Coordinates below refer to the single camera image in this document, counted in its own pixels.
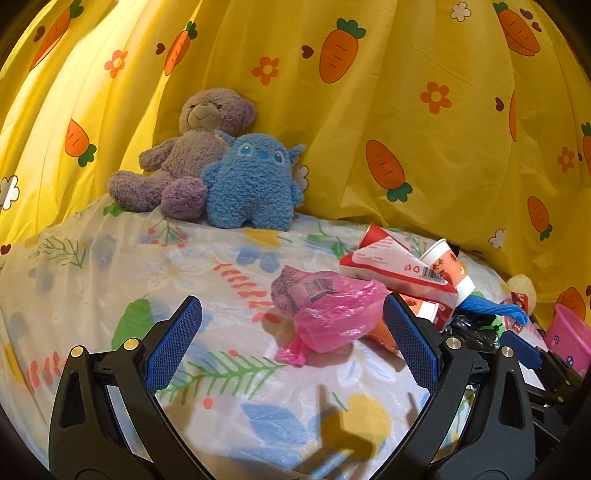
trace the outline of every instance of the white bedsheet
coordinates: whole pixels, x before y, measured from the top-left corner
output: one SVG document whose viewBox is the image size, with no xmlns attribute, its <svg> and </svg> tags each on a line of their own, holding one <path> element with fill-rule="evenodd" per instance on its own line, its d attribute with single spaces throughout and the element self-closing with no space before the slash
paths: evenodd
<svg viewBox="0 0 591 480">
<path fill-rule="evenodd" d="M 287 233 L 223 231 L 169 221 L 159 210 L 121 212 L 102 197 L 38 238 L 14 245 L 0 261 L 2 406 L 47 464 L 53 399 L 69 350 L 78 344 L 91 352 L 117 347 L 170 317 L 192 294 L 201 300 L 204 318 L 180 367 L 187 374 L 178 371 L 170 391 L 157 397 L 206 467 L 220 480 L 308 478 L 294 468 L 314 478 L 369 478 L 404 437 L 427 391 L 404 361 L 365 340 L 313 355 L 300 369 L 276 364 L 277 342 L 289 339 L 293 326 L 269 297 L 284 265 L 335 270 L 365 228 L 298 215 Z M 392 232 L 418 254 L 433 243 Z M 506 298 L 492 269 L 465 255 L 460 260 L 487 298 Z M 533 332 L 528 340 L 543 345 Z M 121 399 L 114 397 L 123 415 Z M 468 393 L 445 445 L 457 439 L 470 398 Z M 367 455 L 353 440 L 348 461 L 332 451 L 340 438 L 338 420 L 374 445 L 374 453 Z M 146 456 L 128 420 L 123 428 L 134 450 Z"/>
</svg>

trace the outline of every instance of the pink plastic bag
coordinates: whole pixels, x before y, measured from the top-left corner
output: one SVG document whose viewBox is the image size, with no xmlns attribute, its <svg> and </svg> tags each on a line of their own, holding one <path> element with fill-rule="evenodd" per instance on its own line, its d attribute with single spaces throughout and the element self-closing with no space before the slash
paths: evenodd
<svg viewBox="0 0 591 480">
<path fill-rule="evenodd" d="M 271 284 L 275 307 L 290 317 L 295 337 L 275 359 L 301 367 L 308 348 L 330 352 L 370 332 L 382 317 L 386 287 L 337 272 L 308 273 L 285 267 Z"/>
</svg>

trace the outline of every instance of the metal screw head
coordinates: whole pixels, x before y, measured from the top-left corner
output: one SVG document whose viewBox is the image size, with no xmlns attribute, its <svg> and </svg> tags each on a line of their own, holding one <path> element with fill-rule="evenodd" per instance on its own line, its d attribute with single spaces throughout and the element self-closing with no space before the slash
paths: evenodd
<svg viewBox="0 0 591 480">
<path fill-rule="evenodd" d="M 70 355 L 73 357 L 80 356 L 82 353 L 84 353 L 84 349 L 80 345 L 75 346 L 72 350 L 70 350 Z"/>
<path fill-rule="evenodd" d="M 139 345 L 139 340 L 137 338 L 128 338 L 125 343 L 123 344 L 123 348 L 126 350 L 135 350 Z"/>
<path fill-rule="evenodd" d="M 507 358 L 511 358 L 513 356 L 513 349 L 509 346 L 504 346 L 501 348 L 501 353 Z"/>
<path fill-rule="evenodd" d="M 445 343 L 452 350 L 458 350 L 462 346 L 462 341 L 456 337 L 449 337 Z"/>
</svg>

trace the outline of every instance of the white flower pattern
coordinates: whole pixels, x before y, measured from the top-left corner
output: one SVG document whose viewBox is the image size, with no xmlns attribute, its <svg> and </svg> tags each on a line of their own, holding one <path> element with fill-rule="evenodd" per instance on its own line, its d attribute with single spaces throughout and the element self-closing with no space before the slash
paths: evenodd
<svg viewBox="0 0 591 480">
<path fill-rule="evenodd" d="M 495 236 L 488 239 L 489 243 L 492 245 L 492 248 L 494 248 L 495 250 L 503 248 L 503 244 L 505 243 L 506 230 L 506 228 L 499 228 L 495 232 Z"/>
<path fill-rule="evenodd" d="M 17 187 L 18 177 L 13 175 L 10 178 L 4 177 L 0 181 L 0 209 L 8 210 L 13 202 L 18 200 L 20 193 Z"/>
<path fill-rule="evenodd" d="M 308 173 L 308 167 L 302 165 L 297 169 L 294 175 L 294 180 L 300 186 L 302 192 L 305 192 L 308 189 Z"/>
<path fill-rule="evenodd" d="M 205 286 L 202 277 L 211 267 L 211 263 L 204 260 L 190 261 L 180 255 L 170 255 L 161 262 L 148 262 L 148 271 L 143 277 L 148 277 L 146 286 L 150 292 L 172 287 L 183 293 L 195 294 Z"/>
<path fill-rule="evenodd" d="M 472 15 L 472 11 L 468 8 L 466 2 L 460 2 L 452 5 L 452 18 L 458 22 L 463 22 L 467 17 Z"/>
</svg>

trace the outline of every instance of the blue plush toy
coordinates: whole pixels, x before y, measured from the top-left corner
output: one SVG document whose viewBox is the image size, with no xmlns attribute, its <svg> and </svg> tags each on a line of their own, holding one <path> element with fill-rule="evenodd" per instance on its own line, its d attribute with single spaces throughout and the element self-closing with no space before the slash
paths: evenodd
<svg viewBox="0 0 591 480">
<path fill-rule="evenodd" d="M 291 170 L 306 146 L 287 150 L 264 134 L 234 138 L 217 132 L 216 137 L 227 150 L 202 172 L 209 189 L 206 209 L 211 224 L 240 228 L 250 221 L 255 228 L 289 230 L 294 208 L 304 202 Z"/>
</svg>

